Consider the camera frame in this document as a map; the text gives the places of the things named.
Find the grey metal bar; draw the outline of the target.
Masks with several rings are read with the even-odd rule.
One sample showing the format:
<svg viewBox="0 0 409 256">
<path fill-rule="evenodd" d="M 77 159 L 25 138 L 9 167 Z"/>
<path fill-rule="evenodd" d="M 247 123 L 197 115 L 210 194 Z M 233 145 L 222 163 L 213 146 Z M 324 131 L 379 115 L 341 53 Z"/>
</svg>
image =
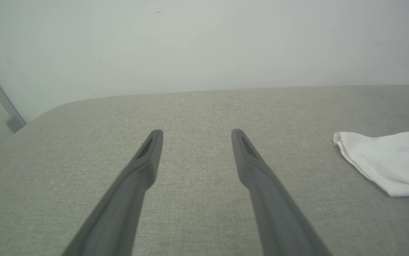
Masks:
<svg viewBox="0 0 409 256">
<path fill-rule="evenodd" d="M 26 122 L 24 119 L 19 115 L 18 111 L 14 108 L 11 101 L 6 96 L 3 89 L 0 87 L 0 103 L 8 113 L 6 117 L 6 124 L 8 128 L 12 131 L 12 133 L 17 133 L 20 129 L 26 126 Z"/>
</svg>

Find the grey fabric sofa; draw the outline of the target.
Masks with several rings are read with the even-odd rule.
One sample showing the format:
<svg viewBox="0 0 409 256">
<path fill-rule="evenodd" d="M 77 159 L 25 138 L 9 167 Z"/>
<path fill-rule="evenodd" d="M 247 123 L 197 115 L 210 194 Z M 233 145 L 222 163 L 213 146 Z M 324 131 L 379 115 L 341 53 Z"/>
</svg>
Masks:
<svg viewBox="0 0 409 256">
<path fill-rule="evenodd" d="M 263 256 L 231 131 L 247 134 L 334 256 L 409 256 L 409 197 L 347 163 L 335 132 L 409 131 L 409 85 L 94 98 L 0 146 L 0 256 L 60 256 L 152 130 L 164 143 L 133 256 Z"/>
</svg>

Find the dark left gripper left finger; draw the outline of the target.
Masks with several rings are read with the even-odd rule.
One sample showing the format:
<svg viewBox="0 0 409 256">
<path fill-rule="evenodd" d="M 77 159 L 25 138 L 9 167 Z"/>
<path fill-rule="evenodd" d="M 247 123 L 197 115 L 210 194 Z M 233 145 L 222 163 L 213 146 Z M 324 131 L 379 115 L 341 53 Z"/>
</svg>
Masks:
<svg viewBox="0 0 409 256">
<path fill-rule="evenodd" d="M 163 131 L 151 131 L 62 256 L 131 256 L 143 199 L 157 177 L 162 145 Z"/>
</svg>

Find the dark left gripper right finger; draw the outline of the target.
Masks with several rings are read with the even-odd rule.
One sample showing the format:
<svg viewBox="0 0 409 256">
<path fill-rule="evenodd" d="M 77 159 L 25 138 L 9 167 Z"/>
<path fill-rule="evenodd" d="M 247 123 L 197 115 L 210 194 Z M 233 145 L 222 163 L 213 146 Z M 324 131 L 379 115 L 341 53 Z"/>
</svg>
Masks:
<svg viewBox="0 0 409 256">
<path fill-rule="evenodd" d="M 249 190 L 264 256 L 332 256 L 248 136 L 231 133 L 237 173 Z"/>
</svg>

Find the red and white basketball jersey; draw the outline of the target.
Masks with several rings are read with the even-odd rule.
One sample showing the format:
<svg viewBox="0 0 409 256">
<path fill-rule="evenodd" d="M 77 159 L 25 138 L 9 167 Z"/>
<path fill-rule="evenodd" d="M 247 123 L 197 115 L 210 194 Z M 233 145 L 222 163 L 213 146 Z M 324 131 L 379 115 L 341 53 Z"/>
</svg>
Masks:
<svg viewBox="0 0 409 256">
<path fill-rule="evenodd" d="M 367 137 L 336 132 L 334 145 L 364 177 L 391 197 L 409 197 L 409 132 Z"/>
</svg>

